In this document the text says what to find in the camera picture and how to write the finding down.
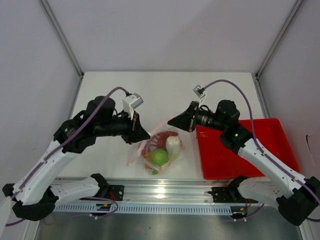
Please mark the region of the clear zip top bag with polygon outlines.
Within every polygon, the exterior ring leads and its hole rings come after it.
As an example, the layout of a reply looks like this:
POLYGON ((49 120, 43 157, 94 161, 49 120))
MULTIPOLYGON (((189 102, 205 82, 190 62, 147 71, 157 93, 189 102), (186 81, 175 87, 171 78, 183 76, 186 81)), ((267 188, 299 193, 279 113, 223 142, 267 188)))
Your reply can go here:
POLYGON ((158 124, 151 132, 150 138, 134 143, 128 153, 126 166, 141 162, 150 175, 165 172, 173 162, 183 158, 185 145, 178 128, 168 125, 170 116, 158 124))

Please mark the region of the green bumpy custard apple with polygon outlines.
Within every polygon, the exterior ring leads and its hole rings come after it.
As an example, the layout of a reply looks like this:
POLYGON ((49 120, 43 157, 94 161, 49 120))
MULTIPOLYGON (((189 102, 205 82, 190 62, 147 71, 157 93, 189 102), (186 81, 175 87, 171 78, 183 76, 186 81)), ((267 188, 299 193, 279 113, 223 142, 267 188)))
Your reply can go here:
POLYGON ((155 148, 151 153, 150 153, 150 161, 152 164, 156 166, 163 166, 166 164, 169 160, 169 155, 166 150, 162 148, 155 148))

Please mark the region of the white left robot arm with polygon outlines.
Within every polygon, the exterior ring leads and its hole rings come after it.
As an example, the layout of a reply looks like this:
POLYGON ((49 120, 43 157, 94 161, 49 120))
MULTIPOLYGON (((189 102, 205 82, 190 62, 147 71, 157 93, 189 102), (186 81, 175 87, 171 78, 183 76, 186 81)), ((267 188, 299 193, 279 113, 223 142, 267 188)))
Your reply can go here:
POLYGON ((140 95, 128 93, 123 110, 116 112, 116 102, 109 96, 97 96, 85 110, 62 123, 37 164, 17 183, 2 188, 15 203, 12 210, 22 220, 39 221, 55 207, 73 200, 116 200, 113 187, 100 174, 69 184, 52 186, 58 174, 99 137, 120 136, 125 143, 146 142, 152 138, 140 123, 136 108, 143 103, 140 95))

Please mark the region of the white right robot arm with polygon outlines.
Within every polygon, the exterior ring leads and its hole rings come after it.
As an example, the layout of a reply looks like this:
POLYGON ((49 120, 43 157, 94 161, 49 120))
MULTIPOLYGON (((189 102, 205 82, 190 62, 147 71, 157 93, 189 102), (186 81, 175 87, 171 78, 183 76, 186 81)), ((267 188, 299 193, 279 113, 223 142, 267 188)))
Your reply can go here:
POLYGON ((240 112, 233 101, 220 101, 215 112, 202 109, 197 101, 190 106, 190 131, 196 126, 221 131, 219 139, 225 148, 251 163, 278 187, 282 195, 275 202, 282 217, 295 226, 309 220, 320 205, 320 181, 316 177, 307 178, 275 157, 260 143, 254 129, 239 122, 240 112))

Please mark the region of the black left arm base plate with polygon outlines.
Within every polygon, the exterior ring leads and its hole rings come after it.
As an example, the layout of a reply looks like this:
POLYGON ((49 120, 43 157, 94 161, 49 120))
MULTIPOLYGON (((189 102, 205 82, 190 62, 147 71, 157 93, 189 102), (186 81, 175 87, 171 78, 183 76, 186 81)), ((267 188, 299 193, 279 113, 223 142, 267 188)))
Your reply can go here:
POLYGON ((114 185, 111 184, 108 187, 104 187, 99 190, 94 197, 111 199, 114 201, 122 201, 125 193, 124 185, 114 185))

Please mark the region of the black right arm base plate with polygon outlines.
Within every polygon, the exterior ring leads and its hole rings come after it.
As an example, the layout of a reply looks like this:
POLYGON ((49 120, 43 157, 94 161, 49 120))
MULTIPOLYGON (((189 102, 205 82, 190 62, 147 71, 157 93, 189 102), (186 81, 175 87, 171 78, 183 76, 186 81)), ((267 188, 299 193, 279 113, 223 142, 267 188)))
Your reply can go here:
POLYGON ((207 193, 212 196, 214 203, 258 203, 257 200, 242 197, 235 187, 216 186, 212 187, 207 193))

